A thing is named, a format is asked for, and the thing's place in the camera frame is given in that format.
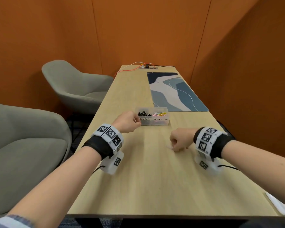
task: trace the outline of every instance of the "chair armrest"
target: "chair armrest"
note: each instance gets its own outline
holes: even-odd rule
[[[17,139],[58,138],[71,146],[72,136],[66,121],[59,114],[22,107],[5,106],[11,128]]]
[[[83,73],[83,86],[85,95],[92,92],[108,91],[113,77],[100,74]]]

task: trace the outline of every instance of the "chair seat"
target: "chair seat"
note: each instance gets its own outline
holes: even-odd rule
[[[85,97],[93,98],[93,99],[99,101],[100,103],[102,103],[102,100],[104,99],[106,94],[107,94],[107,91],[92,92],[92,93],[85,95]]]
[[[0,149],[0,214],[12,209],[62,161],[67,143],[55,138],[27,138]]]

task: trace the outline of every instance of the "black cable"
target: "black cable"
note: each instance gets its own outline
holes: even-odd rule
[[[93,173],[95,173],[96,170],[98,170],[98,169],[101,168],[101,167],[105,167],[105,166],[100,166],[100,167],[98,167],[97,169],[95,169],[95,170],[93,171]]]
[[[232,167],[232,166],[218,165],[218,167],[222,167],[222,166],[224,166],[224,167],[229,167],[229,168],[232,168],[232,169],[238,170],[237,168]]]
[[[154,65],[154,66],[159,66],[159,65]],[[167,66],[161,66],[161,67],[167,67]],[[171,66],[171,67],[174,67],[174,68],[176,68],[175,66]]]

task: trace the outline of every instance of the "wooden table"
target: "wooden table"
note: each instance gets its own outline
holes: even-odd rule
[[[123,111],[153,107],[146,72],[139,69],[118,73],[78,149],[99,125],[112,123]],[[178,73],[174,67],[159,67],[153,72]],[[223,130],[210,112],[169,114],[169,126],[141,126],[123,134],[125,157],[115,175],[95,172],[68,214],[122,218],[279,216],[264,190],[240,171],[224,168],[218,176],[211,176],[194,162],[194,145],[179,153],[166,147],[171,131],[178,127],[212,126]]]

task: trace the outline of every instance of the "forearm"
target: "forearm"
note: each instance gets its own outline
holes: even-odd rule
[[[285,158],[238,141],[225,145],[222,158],[285,203]]]
[[[94,149],[81,148],[8,214],[25,217],[37,228],[58,227],[100,161],[101,156]]]

